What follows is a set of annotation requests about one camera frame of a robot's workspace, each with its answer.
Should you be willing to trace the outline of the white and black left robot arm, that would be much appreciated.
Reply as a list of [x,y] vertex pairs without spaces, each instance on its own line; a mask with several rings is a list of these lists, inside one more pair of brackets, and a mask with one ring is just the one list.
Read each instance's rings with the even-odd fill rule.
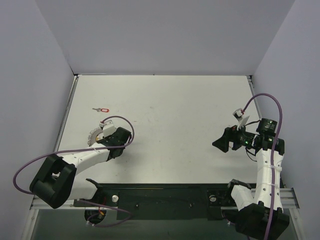
[[61,207],[67,200],[78,199],[85,199],[92,206],[99,205],[103,193],[98,190],[98,183],[91,179],[77,179],[76,175],[119,157],[131,137],[130,131],[118,127],[85,151],[64,156],[49,155],[33,178],[29,190],[53,209]]

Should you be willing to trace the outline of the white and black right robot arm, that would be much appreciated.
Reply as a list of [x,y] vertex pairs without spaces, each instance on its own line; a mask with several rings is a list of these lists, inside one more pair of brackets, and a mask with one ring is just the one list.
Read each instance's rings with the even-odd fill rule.
[[285,142],[275,139],[276,121],[262,118],[256,133],[246,131],[247,121],[247,117],[240,117],[237,125],[225,128],[222,137],[212,143],[224,153],[241,147],[253,149],[257,162],[255,193],[248,183],[231,180],[223,198],[237,210],[226,210],[223,215],[238,233],[257,240],[276,240],[290,224],[280,196]]

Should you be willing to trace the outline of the silver metal keyring disc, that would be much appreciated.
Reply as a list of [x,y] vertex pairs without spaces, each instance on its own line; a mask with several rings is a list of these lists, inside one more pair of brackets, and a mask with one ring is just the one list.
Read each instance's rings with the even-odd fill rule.
[[90,147],[94,143],[96,143],[97,141],[99,141],[103,138],[104,138],[103,130],[101,129],[101,127],[98,127],[89,133],[88,138],[87,138],[87,144]]

